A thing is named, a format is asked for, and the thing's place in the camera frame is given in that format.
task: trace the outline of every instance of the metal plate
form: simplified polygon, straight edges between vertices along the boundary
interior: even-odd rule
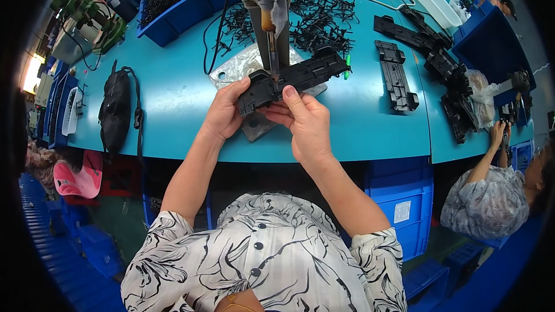
[[[304,59],[299,53],[297,53],[293,47],[289,46],[289,65],[300,63],[303,60]],[[212,71],[208,77],[214,84],[214,87],[219,90],[232,82],[241,80],[245,75],[249,75],[260,69],[262,69],[262,59],[260,58],[258,45],[253,44],[220,65]],[[317,96],[327,88],[328,86],[322,83],[307,89],[304,93]],[[245,117],[241,129],[243,129],[243,133],[249,142],[253,142],[266,134],[275,125],[276,123],[269,121],[263,114],[256,112]]]

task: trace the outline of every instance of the blue table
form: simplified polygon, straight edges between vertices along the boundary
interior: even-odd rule
[[[399,6],[401,0],[391,0],[392,6]],[[413,6],[414,9],[426,12],[426,9],[420,4],[416,3]],[[400,12],[394,12],[394,14],[388,14],[395,19],[395,23],[405,26],[412,30],[417,30],[416,26],[411,23],[406,17]],[[442,32],[440,26],[434,21],[429,15],[424,15],[425,21],[429,24],[435,31]],[[450,33],[453,34],[456,29],[451,29]],[[466,135],[466,142],[464,144],[457,144],[453,139],[453,131],[448,123],[445,111],[441,106],[441,96],[445,94],[446,87],[437,83],[433,77],[430,76],[428,71],[424,68],[424,63],[426,61],[426,56],[413,50],[414,59],[417,61],[417,72],[420,75],[422,81],[422,88],[424,89],[424,96],[426,99],[426,107],[428,114],[428,122],[430,126],[430,141],[431,141],[431,156],[432,163],[440,163],[445,161],[452,161],[455,159],[461,159],[466,157],[471,157],[475,155],[483,154],[489,148],[489,135],[484,130],[480,130],[478,133],[468,132]],[[513,129],[512,137],[510,139],[511,145],[518,144],[524,141],[531,140],[534,136],[533,122],[530,122],[527,127],[520,127]]]
[[[395,6],[400,3],[399,0],[393,2]],[[328,90],[318,96],[318,100],[330,109],[330,137],[337,159],[354,161],[432,154],[434,162],[440,162],[485,152],[489,140],[485,132],[468,135],[463,145],[454,142],[440,105],[440,96],[445,90],[427,76],[422,67],[423,56],[417,54],[416,58],[412,58],[413,51],[407,45],[388,39],[372,29],[374,15],[389,15],[397,21],[396,13],[368,0],[356,0],[355,9],[361,23],[352,25],[352,38],[356,40],[351,51],[353,73],[348,80],[332,78],[327,83]],[[102,150],[98,109],[103,98],[104,83],[114,59],[118,59],[118,68],[132,67],[141,86],[145,112],[143,155],[183,159],[216,93],[202,68],[202,36],[212,19],[200,22],[163,48],[147,37],[136,38],[137,23],[133,22],[128,27],[125,41],[101,57],[97,71],[88,72],[85,76],[84,63],[82,60],[78,62],[76,77],[79,84],[88,85],[84,97],[87,107],[79,119],[76,133],[69,135],[68,145]],[[398,23],[410,24],[400,17]],[[213,24],[207,31],[208,45],[214,43],[217,28],[217,24]],[[407,59],[404,68],[408,85],[420,100],[420,106],[415,111],[396,114],[390,110],[374,40],[395,42],[405,52]],[[221,65],[242,48],[234,44],[231,52],[223,58],[218,56],[215,66]],[[301,55],[309,57],[306,52]],[[95,59],[89,55],[87,61],[90,65]],[[531,138],[531,135],[527,136],[531,129],[526,130],[522,135],[513,134],[515,143]],[[135,155],[136,139],[137,131],[131,125],[121,153]],[[295,162],[291,153],[291,134],[278,126],[257,141],[249,143],[239,131],[226,142],[219,160]]]

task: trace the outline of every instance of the green machine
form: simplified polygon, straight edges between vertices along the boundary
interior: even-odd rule
[[[93,0],[52,0],[50,8],[59,12],[62,24],[71,17],[77,22],[77,29],[85,24],[93,26],[92,20],[102,26],[102,34],[93,44],[93,53],[96,55],[106,53],[119,42],[127,27],[121,17],[106,17]]]

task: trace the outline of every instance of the forearm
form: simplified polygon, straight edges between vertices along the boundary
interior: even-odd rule
[[[168,184],[161,211],[177,212],[194,226],[222,145],[222,141],[214,139],[203,128],[199,130],[185,160]]]
[[[507,157],[507,151],[505,145],[501,145],[501,152],[499,153],[499,167],[506,168],[509,166],[509,159]]]
[[[497,148],[495,146],[492,146],[488,149],[482,160],[476,165],[470,175],[468,175],[465,184],[486,179],[487,172],[489,171],[489,166],[491,165],[491,161],[493,160],[496,151]]]
[[[349,236],[391,227],[380,207],[353,183],[335,158],[306,171]]]

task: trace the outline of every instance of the white plastic container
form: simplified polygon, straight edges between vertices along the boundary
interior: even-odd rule
[[[457,13],[458,17],[461,19],[462,24],[470,18],[470,14],[466,11],[461,9],[458,5],[461,1],[460,0],[449,0],[449,6],[453,8],[454,12]]]
[[[77,90],[77,87],[74,87],[69,91],[66,110],[64,111],[64,119],[62,122],[62,135],[64,136],[73,134],[77,130],[77,118],[79,117],[79,109],[77,108],[77,105],[81,99],[83,99],[83,94]]]
[[[461,19],[449,6],[446,0],[418,0],[422,6],[432,15],[441,28],[458,27],[462,24]]]

